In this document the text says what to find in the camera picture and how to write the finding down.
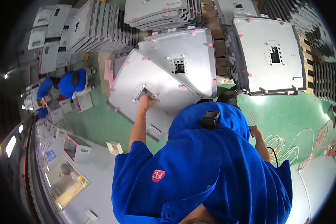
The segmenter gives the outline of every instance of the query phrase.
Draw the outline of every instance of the stacked metal panels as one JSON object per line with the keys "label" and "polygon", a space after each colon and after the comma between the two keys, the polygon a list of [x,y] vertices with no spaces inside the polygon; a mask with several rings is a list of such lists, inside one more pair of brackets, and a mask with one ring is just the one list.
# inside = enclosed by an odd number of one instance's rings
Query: stacked metal panels
{"label": "stacked metal panels", "polygon": [[127,0],[124,22],[142,31],[201,26],[200,0]]}
{"label": "stacked metal panels", "polygon": [[68,29],[67,50],[77,52],[130,52],[137,30],[123,21],[124,12],[109,3],[89,0],[76,13]]}
{"label": "stacked metal panels", "polygon": [[311,47],[320,54],[334,56],[331,38],[321,19],[305,1],[261,0],[264,13],[270,18],[294,24],[298,33],[306,34]]}
{"label": "stacked metal panels", "polygon": [[336,63],[314,63],[314,94],[336,102]]}

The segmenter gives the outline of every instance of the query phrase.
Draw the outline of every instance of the metal box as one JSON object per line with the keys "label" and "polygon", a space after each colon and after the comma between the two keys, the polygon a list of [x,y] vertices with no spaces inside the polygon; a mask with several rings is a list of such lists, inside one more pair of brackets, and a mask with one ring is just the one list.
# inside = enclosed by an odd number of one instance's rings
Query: metal box
{"label": "metal box", "polygon": [[249,94],[287,92],[305,86],[304,56],[292,25],[263,18],[235,18],[233,25],[249,74]]}
{"label": "metal box", "polygon": [[91,161],[92,147],[77,136],[66,134],[63,150],[75,163],[89,163]]}
{"label": "metal box", "polygon": [[217,97],[213,39],[209,29],[192,29],[150,36],[139,42],[144,52],[202,99]]}
{"label": "metal box", "polygon": [[49,112],[52,123],[59,123],[63,119],[63,112],[60,104],[56,100],[53,100],[48,102],[47,106],[47,111]]}
{"label": "metal box", "polygon": [[106,103],[132,124],[136,120],[140,96],[150,93],[160,102],[148,110],[146,128],[149,137],[159,141],[168,134],[173,119],[200,97],[168,72],[154,58],[134,49],[128,55]]}

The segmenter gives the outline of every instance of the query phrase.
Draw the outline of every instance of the gray metal cover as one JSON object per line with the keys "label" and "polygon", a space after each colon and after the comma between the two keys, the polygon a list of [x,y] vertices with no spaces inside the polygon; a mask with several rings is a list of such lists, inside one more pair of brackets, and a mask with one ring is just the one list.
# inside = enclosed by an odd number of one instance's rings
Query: gray metal cover
{"label": "gray metal cover", "polygon": [[258,16],[255,6],[251,0],[215,0],[215,2],[218,2],[222,13],[220,16],[224,18],[223,22],[225,22],[227,25],[232,24],[234,15]]}
{"label": "gray metal cover", "polygon": [[28,50],[43,47],[45,44],[47,27],[38,27],[31,29]]}
{"label": "gray metal cover", "polygon": [[187,0],[137,1],[127,0],[125,7],[126,24],[156,14],[186,8]]}
{"label": "gray metal cover", "polygon": [[34,24],[32,25],[32,27],[48,25],[54,8],[55,8],[54,5],[46,5],[40,7],[39,10],[37,11]]}
{"label": "gray metal cover", "polygon": [[47,29],[46,38],[61,37],[65,21],[70,12],[71,5],[57,4]]}
{"label": "gray metal cover", "polygon": [[[304,67],[294,29],[278,20],[247,18],[233,20],[242,47],[249,77],[250,93],[303,87]],[[277,47],[280,62],[271,62],[272,47]]]}
{"label": "gray metal cover", "polygon": [[45,43],[41,56],[41,74],[53,72],[56,70],[56,61],[60,42]]}
{"label": "gray metal cover", "polygon": [[148,110],[146,128],[148,135],[159,141],[168,134],[168,129],[179,112],[197,103],[200,97],[146,57],[136,49],[131,51],[112,85],[107,103],[134,123],[139,105],[138,96],[144,89],[152,93],[154,99],[159,99],[160,102]]}
{"label": "gray metal cover", "polygon": [[[154,35],[139,42],[138,46],[140,51],[175,75],[202,99],[214,99],[217,87],[212,43],[210,30],[203,28]],[[185,72],[175,74],[175,59],[179,58],[183,59],[179,64],[184,64]]]}

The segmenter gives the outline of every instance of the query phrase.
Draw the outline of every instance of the perforated metal sheet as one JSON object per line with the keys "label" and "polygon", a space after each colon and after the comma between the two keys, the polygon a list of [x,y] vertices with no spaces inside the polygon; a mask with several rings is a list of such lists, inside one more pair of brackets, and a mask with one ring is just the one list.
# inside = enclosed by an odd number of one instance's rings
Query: perforated metal sheet
{"label": "perforated metal sheet", "polygon": [[[202,99],[214,99],[217,88],[212,43],[210,30],[204,28],[154,35],[139,42],[138,46],[140,51],[175,75]],[[184,72],[177,73],[177,64],[184,66]]]}
{"label": "perforated metal sheet", "polygon": [[113,83],[112,93],[106,103],[134,123],[139,105],[138,96],[143,90],[148,90],[160,102],[147,112],[147,133],[159,141],[168,134],[176,115],[183,108],[197,103],[200,97],[156,64],[153,58],[149,59],[136,49],[131,51],[125,63]]}
{"label": "perforated metal sheet", "polygon": [[[249,75],[250,94],[265,91],[291,91],[304,86],[304,66],[297,34],[293,27],[271,19],[253,21],[235,18],[233,25],[238,34],[244,62]],[[272,62],[272,47],[278,50],[278,62]]]}

